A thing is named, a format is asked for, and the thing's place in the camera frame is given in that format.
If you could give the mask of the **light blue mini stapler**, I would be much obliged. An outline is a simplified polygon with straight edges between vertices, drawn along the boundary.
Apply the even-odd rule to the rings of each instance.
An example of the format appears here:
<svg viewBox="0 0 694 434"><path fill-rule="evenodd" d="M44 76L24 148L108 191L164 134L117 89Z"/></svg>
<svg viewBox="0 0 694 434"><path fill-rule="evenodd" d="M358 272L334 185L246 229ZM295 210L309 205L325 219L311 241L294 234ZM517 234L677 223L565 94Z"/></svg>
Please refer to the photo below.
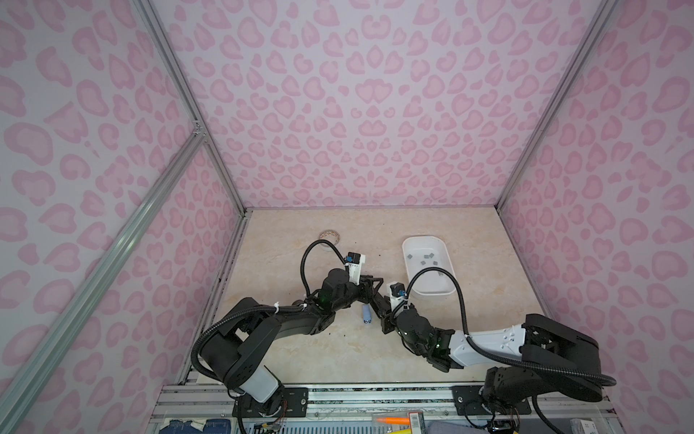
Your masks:
<svg viewBox="0 0 694 434"><path fill-rule="evenodd" d="M363 323L365 325L372 323L372 311L370 311L369 305L363 305Z"/></svg>

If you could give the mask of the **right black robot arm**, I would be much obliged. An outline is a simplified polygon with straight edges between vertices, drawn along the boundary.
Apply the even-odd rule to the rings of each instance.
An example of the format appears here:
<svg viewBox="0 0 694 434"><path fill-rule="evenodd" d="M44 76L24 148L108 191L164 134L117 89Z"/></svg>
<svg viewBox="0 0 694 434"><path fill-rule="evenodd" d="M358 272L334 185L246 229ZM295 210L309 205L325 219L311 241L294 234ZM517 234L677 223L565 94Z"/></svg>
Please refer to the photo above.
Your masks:
<svg viewBox="0 0 694 434"><path fill-rule="evenodd" d="M403 302L393 306L385 299L371 306L384 334L397 333L410 353L437 370L486 365L479 397L494 410L552 392L599 403L603 391L616 386L602 370L596 340L540 314L527 315L520 325L468 334L434 327Z"/></svg>

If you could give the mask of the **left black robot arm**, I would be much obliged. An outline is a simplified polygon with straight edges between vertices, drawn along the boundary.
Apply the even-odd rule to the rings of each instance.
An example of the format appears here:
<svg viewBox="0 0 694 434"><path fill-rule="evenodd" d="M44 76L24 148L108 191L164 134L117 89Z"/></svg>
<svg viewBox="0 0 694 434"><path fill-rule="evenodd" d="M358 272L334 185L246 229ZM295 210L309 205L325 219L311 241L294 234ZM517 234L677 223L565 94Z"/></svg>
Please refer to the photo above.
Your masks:
<svg viewBox="0 0 694 434"><path fill-rule="evenodd" d="M255 298L244 298L197 338L191 365L200 375L273 413L285 400L285 392L281 381L261 365L271 345L289 336L324 332L338 311L355 302L389 310L389 302L380 294L383 283L383 278L371 275L361 275L355 283L347 269L332 269L320 289L289 306L262 305Z"/></svg>

